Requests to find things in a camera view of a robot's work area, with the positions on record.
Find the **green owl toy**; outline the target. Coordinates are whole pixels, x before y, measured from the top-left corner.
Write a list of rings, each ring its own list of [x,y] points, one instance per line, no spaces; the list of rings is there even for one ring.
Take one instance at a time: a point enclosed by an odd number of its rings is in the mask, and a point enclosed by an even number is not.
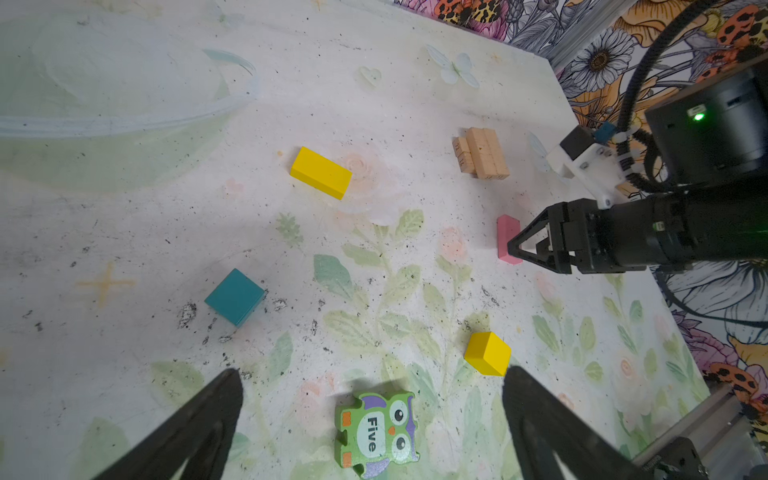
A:
[[[361,479],[372,479],[391,465],[417,462],[414,398],[409,391],[389,397],[360,393],[352,405],[337,407],[334,456],[338,465]]]

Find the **yellow rectangular block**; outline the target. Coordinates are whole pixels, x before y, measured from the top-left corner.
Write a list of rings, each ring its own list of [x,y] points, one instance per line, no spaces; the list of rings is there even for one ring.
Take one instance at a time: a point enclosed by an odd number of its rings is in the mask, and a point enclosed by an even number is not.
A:
[[[300,148],[290,175],[337,200],[344,198],[352,178],[350,170],[306,147]]]

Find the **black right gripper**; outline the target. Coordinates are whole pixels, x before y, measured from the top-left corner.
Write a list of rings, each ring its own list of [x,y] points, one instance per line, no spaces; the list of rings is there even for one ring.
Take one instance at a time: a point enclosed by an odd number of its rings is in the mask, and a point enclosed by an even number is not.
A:
[[[554,273],[608,274],[690,266],[690,202],[678,195],[600,209],[579,199],[547,207],[511,238],[507,252]]]

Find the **yellow cube block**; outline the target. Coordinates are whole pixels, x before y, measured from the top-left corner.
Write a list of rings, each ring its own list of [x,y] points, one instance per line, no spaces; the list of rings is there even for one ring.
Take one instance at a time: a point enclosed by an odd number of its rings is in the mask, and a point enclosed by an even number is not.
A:
[[[503,377],[511,359],[511,348],[493,332],[470,336],[464,360],[480,374]]]

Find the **pink rectangular block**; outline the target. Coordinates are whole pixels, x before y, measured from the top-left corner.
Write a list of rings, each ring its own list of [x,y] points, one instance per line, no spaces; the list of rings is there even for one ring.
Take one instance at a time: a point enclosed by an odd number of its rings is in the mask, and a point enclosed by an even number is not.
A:
[[[497,257],[499,260],[510,265],[518,265],[523,262],[522,259],[509,253],[508,243],[514,239],[521,231],[520,222],[509,216],[501,215],[497,219]]]

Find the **teal cube block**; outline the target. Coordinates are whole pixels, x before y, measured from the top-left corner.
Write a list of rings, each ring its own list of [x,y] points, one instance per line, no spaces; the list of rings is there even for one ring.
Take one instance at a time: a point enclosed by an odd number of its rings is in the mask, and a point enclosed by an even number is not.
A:
[[[266,295],[265,290],[233,269],[207,296],[205,303],[235,327],[242,326]]]

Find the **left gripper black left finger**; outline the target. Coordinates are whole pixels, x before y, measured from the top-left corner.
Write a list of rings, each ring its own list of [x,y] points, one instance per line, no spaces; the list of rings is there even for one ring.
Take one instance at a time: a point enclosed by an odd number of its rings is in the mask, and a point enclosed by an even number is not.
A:
[[[216,376],[99,479],[220,479],[243,405],[237,370]]]

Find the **natural wood block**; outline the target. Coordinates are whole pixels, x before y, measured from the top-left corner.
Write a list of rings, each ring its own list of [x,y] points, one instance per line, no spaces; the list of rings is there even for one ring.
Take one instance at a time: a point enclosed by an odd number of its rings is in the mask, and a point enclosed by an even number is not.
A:
[[[452,140],[455,156],[458,160],[460,171],[470,175],[476,174],[476,167],[472,159],[471,150],[464,137],[454,137]]]
[[[465,138],[470,149],[475,175],[479,179],[503,180],[510,175],[495,130],[472,127],[466,131]]]

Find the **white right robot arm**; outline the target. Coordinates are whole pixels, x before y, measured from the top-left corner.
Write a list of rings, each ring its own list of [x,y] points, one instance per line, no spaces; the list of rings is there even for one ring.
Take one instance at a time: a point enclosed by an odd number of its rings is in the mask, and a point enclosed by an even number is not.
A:
[[[757,57],[650,108],[667,184],[627,201],[619,156],[584,128],[549,154],[590,197],[498,230],[501,255],[555,273],[623,273],[767,255],[767,60]]]

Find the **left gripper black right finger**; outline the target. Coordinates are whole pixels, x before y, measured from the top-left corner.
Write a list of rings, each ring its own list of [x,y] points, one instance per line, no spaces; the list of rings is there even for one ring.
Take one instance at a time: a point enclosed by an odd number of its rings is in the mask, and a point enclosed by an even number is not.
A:
[[[502,404],[525,479],[651,479],[520,366],[504,377]]]

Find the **aluminium rail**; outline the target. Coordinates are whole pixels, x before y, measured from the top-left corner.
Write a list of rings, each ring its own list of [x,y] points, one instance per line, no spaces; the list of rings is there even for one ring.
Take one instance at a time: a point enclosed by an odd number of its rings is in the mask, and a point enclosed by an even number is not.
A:
[[[687,414],[633,464],[656,479],[675,475],[692,479],[765,479],[767,453],[728,384]]]

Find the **clear plastic bowl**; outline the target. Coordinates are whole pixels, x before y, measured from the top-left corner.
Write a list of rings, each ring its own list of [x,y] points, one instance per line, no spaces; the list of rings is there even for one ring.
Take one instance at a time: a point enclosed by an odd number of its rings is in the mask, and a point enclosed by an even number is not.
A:
[[[256,97],[255,67],[150,21],[80,9],[1,24],[1,176],[115,192],[204,161]]]

